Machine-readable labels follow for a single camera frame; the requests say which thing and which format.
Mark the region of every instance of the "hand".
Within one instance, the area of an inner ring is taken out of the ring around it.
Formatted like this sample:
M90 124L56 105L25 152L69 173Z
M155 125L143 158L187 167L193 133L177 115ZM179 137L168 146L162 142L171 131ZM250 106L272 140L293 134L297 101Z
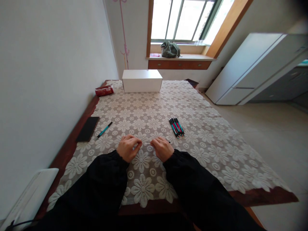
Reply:
M127 135L122 137L116 151L123 158L123 160L125 160L127 163L130 163L139 152L141 145L142 141L140 139L134 137L133 135Z
M162 162L165 162L166 160L168 160L174 153L174 148L171 146L171 144L168 141L166 141L162 137L153 139L150 144L154 147L156 156Z

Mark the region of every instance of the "refrigerator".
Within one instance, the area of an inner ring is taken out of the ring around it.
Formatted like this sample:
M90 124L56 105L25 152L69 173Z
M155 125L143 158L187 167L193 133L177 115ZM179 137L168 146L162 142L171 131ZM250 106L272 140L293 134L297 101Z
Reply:
M290 71L297 59L301 62L307 42L307 35L249 34L205 94L218 105L242 105L258 88L270 85L270 79L279 78L281 70Z

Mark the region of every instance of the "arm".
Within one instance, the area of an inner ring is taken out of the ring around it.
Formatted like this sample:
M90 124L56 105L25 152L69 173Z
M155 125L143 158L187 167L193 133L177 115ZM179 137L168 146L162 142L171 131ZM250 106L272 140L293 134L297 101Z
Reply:
M174 150L170 145L171 152L168 142L153 144L159 153L157 156L164 162L167 180L173 185L189 218L200 229L264 230L194 157Z
M141 145L142 141L132 135L123 136L117 150L96 157L34 230L71 230L73 226L80 228L97 220L110 223L117 215L127 186L126 169Z

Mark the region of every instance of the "floor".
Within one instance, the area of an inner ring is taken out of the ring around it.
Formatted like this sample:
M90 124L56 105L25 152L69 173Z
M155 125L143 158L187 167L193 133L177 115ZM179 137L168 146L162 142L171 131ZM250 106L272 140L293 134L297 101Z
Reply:
M252 207L264 228L308 230L308 114L287 103L218 106L202 95L299 199L297 203Z

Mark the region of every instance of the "wooden drawer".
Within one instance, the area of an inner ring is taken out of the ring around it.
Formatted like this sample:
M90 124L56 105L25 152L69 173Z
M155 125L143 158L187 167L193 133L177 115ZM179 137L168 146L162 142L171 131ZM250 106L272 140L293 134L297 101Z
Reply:
M149 60L148 69L207 70L212 61Z

